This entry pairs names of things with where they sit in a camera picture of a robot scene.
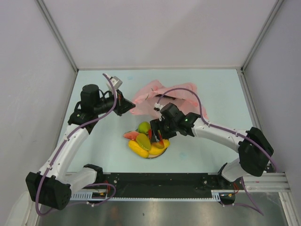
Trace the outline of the red fake mango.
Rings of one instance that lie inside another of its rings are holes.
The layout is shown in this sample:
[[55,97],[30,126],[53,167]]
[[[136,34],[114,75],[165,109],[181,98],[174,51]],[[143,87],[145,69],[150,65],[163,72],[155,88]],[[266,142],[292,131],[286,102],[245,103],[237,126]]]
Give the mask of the red fake mango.
[[152,145],[154,145],[156,148],[159,148],[159,149],[165,148],[164,141],[163,141],[162,135],[160,133],[160,130],[150,129],[148,131],[148,137],[149,137],[150,143]]

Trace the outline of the green fake pear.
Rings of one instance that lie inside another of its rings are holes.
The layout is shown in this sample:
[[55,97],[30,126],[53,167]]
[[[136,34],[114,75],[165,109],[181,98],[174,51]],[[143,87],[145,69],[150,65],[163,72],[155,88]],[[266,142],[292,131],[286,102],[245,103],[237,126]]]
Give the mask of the green fake pear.
[[138,126],[139,133],[148,135],[150,130],[151,130],[151,125],[146,121],[141,122]]

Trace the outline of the pink plastic bag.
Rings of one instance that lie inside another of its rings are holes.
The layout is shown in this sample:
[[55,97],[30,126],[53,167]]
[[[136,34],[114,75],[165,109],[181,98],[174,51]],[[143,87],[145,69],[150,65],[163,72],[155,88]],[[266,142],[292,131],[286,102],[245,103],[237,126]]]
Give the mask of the pink plastic bag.
[[136,107],[131,109],[130,113],[133,115],[149,115],[156,119],[161,116],[160,112],[154,110],[154,104],[156,102],[159,102],[161,105],[173,103],[184,114],[190,112],[199,114],[202,112],[203,117],[207,120],[206,109],[202,107],[200,110],[198,100],[194,94],[183,90],[183,88],[197,93],[197,86],[191,82],[165,87],[159,80],[153,80],[134,95],[132,103],[134,103]]

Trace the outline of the red watermelon slice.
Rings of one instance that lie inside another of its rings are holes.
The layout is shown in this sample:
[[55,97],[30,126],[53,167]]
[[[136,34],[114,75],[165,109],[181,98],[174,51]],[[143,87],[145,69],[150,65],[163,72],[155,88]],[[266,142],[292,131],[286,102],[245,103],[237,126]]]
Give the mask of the red watermelon slice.
[[123,137],[126,138],[126,139],[130,139],[130,140],[136,140],[137,136],[139,135],[140,133],[137,132],[137,131],[129,131],[129,132],[126,132]]

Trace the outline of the yellow fake starfruit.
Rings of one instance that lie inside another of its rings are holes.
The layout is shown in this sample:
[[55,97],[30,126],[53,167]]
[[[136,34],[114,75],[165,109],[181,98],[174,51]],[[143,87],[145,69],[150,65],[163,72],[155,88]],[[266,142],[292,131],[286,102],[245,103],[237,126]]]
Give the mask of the yellow fake starfruit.
[[140,133],[137,137],[136,137],[136,142],[138,143],[138,145],[146,150],[146,151],[149,151],[151,149],[151,143],[150,143],[150,140],[149,138],[143,134],[143,133]]

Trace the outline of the orange yellow fake mango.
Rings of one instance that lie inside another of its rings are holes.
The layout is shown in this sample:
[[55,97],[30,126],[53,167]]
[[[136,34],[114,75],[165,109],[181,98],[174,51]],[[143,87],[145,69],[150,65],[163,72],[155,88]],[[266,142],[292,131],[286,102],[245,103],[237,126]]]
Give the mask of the orange yellow fake mango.
[[170,142],[168,139],[163,139],[164,142],[164,147],[163,148],[158,148],[155,145],[151,145],[151,149],[148,151],[149,155],[160,155],[162,154],[169,146]]

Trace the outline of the round printed plate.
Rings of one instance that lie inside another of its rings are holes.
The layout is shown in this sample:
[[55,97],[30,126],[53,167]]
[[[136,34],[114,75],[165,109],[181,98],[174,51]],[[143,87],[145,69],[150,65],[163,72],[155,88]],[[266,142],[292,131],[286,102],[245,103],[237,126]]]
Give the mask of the round printed plate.
[[163,139],[160,131],[153,130],[146,121],[140,123],[137,130],[126,132],[123,137],[129,140],[131,151],[145,159],[161,156],[170,146],[169,140]]

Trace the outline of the yellow fake banana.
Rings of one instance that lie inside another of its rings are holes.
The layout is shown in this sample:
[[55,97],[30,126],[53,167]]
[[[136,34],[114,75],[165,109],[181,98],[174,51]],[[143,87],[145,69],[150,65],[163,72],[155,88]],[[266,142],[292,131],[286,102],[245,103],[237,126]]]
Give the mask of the yellow fake banana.
[[141,148],[136,141],[130,140],[128,142],[128,146],[135,154],[139,155],[140,157],[142,157],[142,158],[149,157],[148,151]]

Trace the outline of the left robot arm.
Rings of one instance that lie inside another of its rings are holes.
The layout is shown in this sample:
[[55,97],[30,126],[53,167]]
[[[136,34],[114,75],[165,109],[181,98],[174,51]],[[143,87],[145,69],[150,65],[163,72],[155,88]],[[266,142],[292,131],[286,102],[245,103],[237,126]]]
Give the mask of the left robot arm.
[[103,185],[105,176],[99,166],[86,164],[71,176],[66,176],[66,172],[76,152],[100,119],[111,112],[121,116],[135,108],[135,104],[125,99],[120,90],[108,90],[107,94],[108,97],[100,96],[99,87],[95,84],[82,88],[80,101],[68,120],[62,140],[40,170],[37,173],[29,172],[25,179],[31,200],[36,205],[62,210],[77,191],[89,185],[93,188]]

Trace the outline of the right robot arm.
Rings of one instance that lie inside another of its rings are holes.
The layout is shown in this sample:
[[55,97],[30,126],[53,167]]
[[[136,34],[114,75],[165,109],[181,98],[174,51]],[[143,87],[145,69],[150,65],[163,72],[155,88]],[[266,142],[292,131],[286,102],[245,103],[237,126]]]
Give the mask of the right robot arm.
[[222,189],[228,189],[236,179],[247,174],[262,176],[274,153],[263,132],[256,127],[234,130],[214,125],[199,114],[184,114],[173,103],[156,103],[154,110],[160,113],[160,117],[150,121],[152,141],[171,139],[181,134],[209,139],[238,153],[237,159],[224,164],[218,172],[217,184]]

